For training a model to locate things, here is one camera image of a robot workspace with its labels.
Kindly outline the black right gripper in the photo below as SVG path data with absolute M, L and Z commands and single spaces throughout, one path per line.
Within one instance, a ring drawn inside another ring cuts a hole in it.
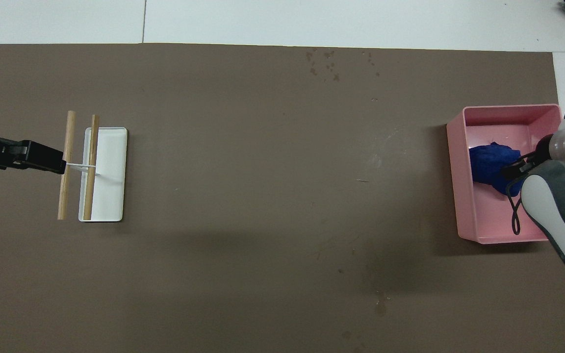
M 520 159 L 502 167 L 504 179 L 518 179 L 538 165 L 551 159 L 549 145 L 553 134 L 544 136 L 536 145 L 535 150 L 521 156 Z

